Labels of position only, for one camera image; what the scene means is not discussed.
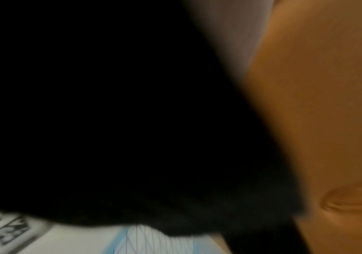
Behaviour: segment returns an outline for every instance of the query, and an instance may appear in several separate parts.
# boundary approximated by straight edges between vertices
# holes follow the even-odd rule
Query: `orange surface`
[[[362,254],[362,1],[280,1],[246,89],[301,178],[313,253]]]

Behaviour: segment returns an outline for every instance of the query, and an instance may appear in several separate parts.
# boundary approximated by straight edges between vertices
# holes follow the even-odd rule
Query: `blue border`
[[[124,240],[128,233],[128,228],[124,228],[120,231],[116,238],[109,244],[108,247],[103,251],[103,254],[113,254],[118,245]]]

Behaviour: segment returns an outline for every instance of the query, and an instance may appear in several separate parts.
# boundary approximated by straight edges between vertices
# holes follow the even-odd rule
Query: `qr code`
[[[0,243],[6,245],[30,229],[23,216],[18,216],[0,228]]]

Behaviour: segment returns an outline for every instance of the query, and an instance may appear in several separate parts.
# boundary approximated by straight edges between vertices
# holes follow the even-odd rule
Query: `black fabric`
[[[233,254],[309,254],[293,222],[240,235],[225,235]]]
[[[1,211],[169,235],[301,212],[288,160],[180,2],[58,9],[5,24]]]

